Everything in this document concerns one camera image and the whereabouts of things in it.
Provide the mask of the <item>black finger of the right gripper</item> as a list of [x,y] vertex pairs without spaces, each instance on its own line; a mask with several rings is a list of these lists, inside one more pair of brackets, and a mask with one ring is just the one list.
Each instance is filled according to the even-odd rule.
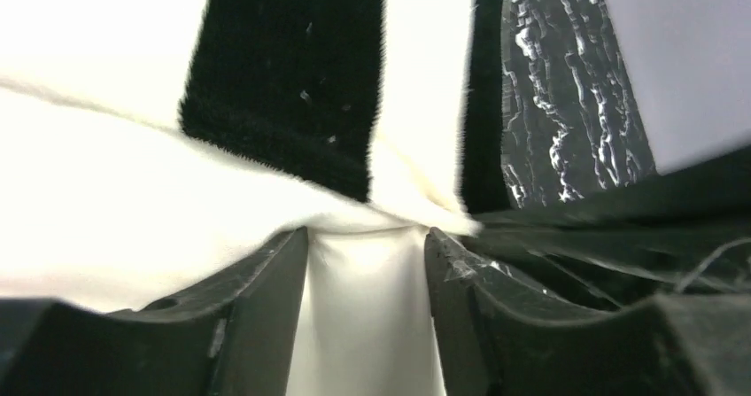
[[465,244],[582,306],[750,290],[750,150],[566,204],[482,216]]

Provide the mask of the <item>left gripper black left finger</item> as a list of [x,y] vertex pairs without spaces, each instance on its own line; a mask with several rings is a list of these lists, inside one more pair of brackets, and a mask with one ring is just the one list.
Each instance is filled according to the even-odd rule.
[[304,229],[140,311],[1,303],[1,392],[283,396],[306,274]]

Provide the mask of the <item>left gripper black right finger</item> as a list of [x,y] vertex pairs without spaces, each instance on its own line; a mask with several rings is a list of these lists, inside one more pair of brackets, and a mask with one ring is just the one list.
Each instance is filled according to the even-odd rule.
[[425,269],[450,395],[747,395],[750,298],[656,295],[617,313],[555,297],[439,229]]

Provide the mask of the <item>white pillow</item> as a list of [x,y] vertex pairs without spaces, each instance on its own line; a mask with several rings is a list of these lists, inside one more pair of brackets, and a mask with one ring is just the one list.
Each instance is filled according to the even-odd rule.
[[423,247],[472,230],[459,200],[464,94],[386,85],[375,206],[208,144],[27,89],[1,91],[1,292],[143,307],[310,227],[281,395],[442,395]]

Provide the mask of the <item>black white striped pillowcase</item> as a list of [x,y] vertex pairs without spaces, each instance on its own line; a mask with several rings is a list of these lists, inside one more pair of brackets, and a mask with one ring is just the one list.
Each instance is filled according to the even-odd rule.
[[409,221],[510,206],[503,0],[1,0],[1,85]]

